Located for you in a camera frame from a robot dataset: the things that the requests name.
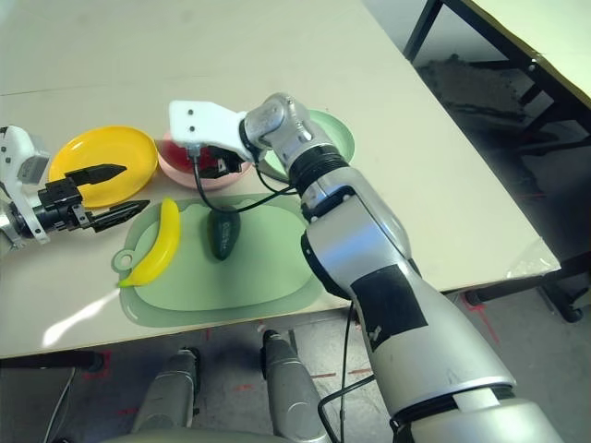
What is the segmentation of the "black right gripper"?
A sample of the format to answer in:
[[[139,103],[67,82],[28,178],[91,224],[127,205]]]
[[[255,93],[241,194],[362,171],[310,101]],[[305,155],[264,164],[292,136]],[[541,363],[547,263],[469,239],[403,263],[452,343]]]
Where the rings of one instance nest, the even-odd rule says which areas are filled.
[[[200,150],[200,176],[217,179],[228,174],[237,174],[242,171],[243,162],[230,150],[206,146]]]

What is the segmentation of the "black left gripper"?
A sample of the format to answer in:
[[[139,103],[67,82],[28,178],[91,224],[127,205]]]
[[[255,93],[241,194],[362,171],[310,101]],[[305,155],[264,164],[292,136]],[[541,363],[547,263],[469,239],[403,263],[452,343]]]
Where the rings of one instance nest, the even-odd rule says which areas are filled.
[[[150,204],[148,199],[130,200],[93,216],[84,209],[78,190],[80,186],[109,181],[126,169],[124,165],[104,163],[65,173],[64,179],[48,182],[38,192],[41,205],[37,218],[42,228],[48,232],[93,229],[98,233],[139,215]]]

